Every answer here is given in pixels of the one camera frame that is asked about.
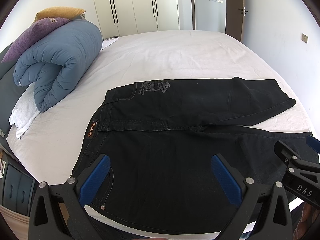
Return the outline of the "black jeans pants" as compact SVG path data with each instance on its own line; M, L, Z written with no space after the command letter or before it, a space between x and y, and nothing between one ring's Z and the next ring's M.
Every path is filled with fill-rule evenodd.
M153 80L117 87L92 116L73 173L101 154L110 158L90 207L119 224L171 235L217 232L236 205L211 170L213 155L266 185L285 172L273 150L277 141L318 162L307 133L256 128L295 103L274 80Z

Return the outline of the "dark bedside cabinet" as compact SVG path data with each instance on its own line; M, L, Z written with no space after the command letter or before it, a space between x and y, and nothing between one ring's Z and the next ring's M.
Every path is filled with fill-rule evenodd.
M35 179L7 153L1 157L1 205L30 216Z

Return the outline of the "white bed sheet mattress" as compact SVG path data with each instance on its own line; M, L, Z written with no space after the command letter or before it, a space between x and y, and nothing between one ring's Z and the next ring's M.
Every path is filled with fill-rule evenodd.
M13 153L35 179L60 184L71 176L89 122L109 90L153 80L235 77L244 80L274 80L296 102L283 113L257 124L257 129L309 134L303 107L296 94L257 54L226 34L180 30L125 36L101 49L68 96L39 114L21 139L15 138L16 129L12 128L7 141ZM112 221L90 206L87 212L105 224L144 236L212 239L220 232L182 235L147 232Z

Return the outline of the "white pillow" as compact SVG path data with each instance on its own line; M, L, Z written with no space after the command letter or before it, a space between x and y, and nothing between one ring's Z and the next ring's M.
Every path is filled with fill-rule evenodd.
M9 118L9 124L16 127L15 136L17 139L24 135L40 113L35 103L34 86L35 83L32 83L24 91Z

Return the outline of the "blue rolled duvet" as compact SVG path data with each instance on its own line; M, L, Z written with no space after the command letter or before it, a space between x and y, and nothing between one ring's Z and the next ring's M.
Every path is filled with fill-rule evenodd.
M17 60L15 85L34 85L35 104L47 111L79 83L101 51L99 28L85 20L73 20L28 48Z

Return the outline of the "brown wooden door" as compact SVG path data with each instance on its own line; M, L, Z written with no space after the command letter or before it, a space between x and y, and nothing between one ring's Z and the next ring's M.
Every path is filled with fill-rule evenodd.
M244 22L247 13L245 0L226 0L225 33L239 42L244 36Z

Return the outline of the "purple pillow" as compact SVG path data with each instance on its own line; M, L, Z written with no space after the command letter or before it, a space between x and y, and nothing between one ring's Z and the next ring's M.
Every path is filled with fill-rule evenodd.
M28 48L55 29L65 25L69 19L62 17L43 18L34 22L11 45L1 63L17 60Z

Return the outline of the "mustard yellow pillow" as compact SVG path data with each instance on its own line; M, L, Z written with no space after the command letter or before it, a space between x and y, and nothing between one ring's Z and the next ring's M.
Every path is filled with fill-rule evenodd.
M84 14L85 12L86 12L85 9L74 8L74 7L49 7L38 12L35 16L34 21L36 22L44 18L55 18L55 17L61 17L61 18L72 20L77 16Z

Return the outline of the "cream wardrobe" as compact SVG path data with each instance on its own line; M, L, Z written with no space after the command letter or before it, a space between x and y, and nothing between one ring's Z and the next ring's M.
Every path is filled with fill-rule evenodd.
M178 0L94 0L103 38L178 30Z

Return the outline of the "wall switch plate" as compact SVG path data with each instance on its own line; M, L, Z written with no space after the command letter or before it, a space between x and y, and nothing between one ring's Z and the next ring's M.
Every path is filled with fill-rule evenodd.
M302 41L305 43L308 42L308 37L305 34L302 34Z

